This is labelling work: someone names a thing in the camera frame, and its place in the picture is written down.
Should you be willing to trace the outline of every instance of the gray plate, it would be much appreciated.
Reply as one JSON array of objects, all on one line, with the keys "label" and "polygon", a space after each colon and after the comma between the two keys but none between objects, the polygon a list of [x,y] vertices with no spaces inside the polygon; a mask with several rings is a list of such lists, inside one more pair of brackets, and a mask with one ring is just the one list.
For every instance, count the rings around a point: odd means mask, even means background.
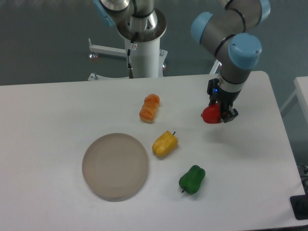
[{"label": "gray plate", "polygon": [[124,133],[100,137],[87,149],[82,174],[88,186],[108,201],[123,201],[139,191],[149,170],[144,146]]}]

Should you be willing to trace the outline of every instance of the metal stand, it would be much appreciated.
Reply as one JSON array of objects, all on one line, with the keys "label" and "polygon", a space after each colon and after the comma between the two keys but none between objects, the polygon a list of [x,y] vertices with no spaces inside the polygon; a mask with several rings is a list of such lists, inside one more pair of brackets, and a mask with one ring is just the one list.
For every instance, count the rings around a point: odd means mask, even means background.
[{"label": "metal stand", "polygon": [[221,66],[221,62],[216,60],[214,62],[214,65],[213,65],[211,71],[210,71],[210,74],[218,74],[218,69],[219,69],[220,66]]},{"label": "metal stand", "polygon": [[[88,42],[89,42],[89,49],[91,52],[91,54],[89,55],[89,58],[92,60],[97,59],[98,54],[112,55],[112,56],[123,57],[123,58],[126,58],[127,56],[125,49],[92,45],[90,38],[88,39]],[[167,54],[168,54],[168,51],[162,50],[162,49],[159,50],[159,66],[160,66],[159,71],[158,71],[159,77],[164,76],[163,69],[166,68],[165,59],[166,59]],[[101,76],[98,76],[97,80],[109,79],[108,77],[102,77],[102,78],[100,77]],[[92,73],[89,76],[88,80],[96,80],[94,78],[94,73]]]},{"label": "metal stand", "polygon": [[296,104],[298,101],[296,95],[296,89],[292,92],[292,94],[288,97],[288,99],[283,103],[283,105],[279,108],[280,114],[282,118],[290,111],[290,109]]}]

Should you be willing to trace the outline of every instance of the black cable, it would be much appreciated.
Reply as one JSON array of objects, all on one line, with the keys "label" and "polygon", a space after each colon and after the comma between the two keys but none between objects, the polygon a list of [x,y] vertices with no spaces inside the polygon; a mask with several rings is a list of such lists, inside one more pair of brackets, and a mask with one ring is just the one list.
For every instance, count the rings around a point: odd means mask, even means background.
[{"label": "black cable", "polygon": [[134,43],[134,41],[137,40],[138,36],[139,36],[139,33],[136,32],[134,37],[130,41],[130,43],[131,43],[130,49],[127,49],[127,66],[128,66],[128,77],[129,78],[134,78],[133,68],[132,68],[131,63],[130,63],[130,52],[131,52],[133,43]]}]

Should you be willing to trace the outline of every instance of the white table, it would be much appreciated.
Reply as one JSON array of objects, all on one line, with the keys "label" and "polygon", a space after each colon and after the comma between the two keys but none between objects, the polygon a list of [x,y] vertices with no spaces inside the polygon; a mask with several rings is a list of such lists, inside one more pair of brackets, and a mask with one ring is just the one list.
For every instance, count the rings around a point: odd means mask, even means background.
[{"label": "white table", "polygon": [[282,116],[287,114],[294,104],[299,101],[308,123],[308,77],[297,77],[294,80],[295,90],[280,108]]},{"label": "white table", "polygon": [[[279,109],[264,72],[252,72],[230,123],[209,125],[207,82],[215,75],[0,87],[0,226],[4,231],[240,231],[308,224],[289,197],[304,194]],[[154,124],[138,113],[161,98]],[[164,160],[151,151],[166,130],[179,147]],[[113,203],[86,185],[89,145],[111,132],[139,139],[149,175],[129,200]],[[198,164],[200,191],[181,193],[180,177]]]}]

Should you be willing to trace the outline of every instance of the bell pepper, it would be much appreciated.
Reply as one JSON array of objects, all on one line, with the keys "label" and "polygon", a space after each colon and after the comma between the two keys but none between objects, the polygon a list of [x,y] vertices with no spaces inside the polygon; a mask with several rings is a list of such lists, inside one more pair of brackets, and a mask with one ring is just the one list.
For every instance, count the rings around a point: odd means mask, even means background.
[{"label": "bell pepper", "polygon": [[174,134],[175,132],[171,134],[170,131],[166,131],[154,142],[152,150],[159,158],[164,158],[177,147],[179,141]]},{"label": "bell pepper", "polygon": [[201,182],[205,176],[205,170],[198,165],[194,165],[185,173],[179,180],[179,186],[183,189],[183,192],[187,192],[190,195],[198,192]]}]

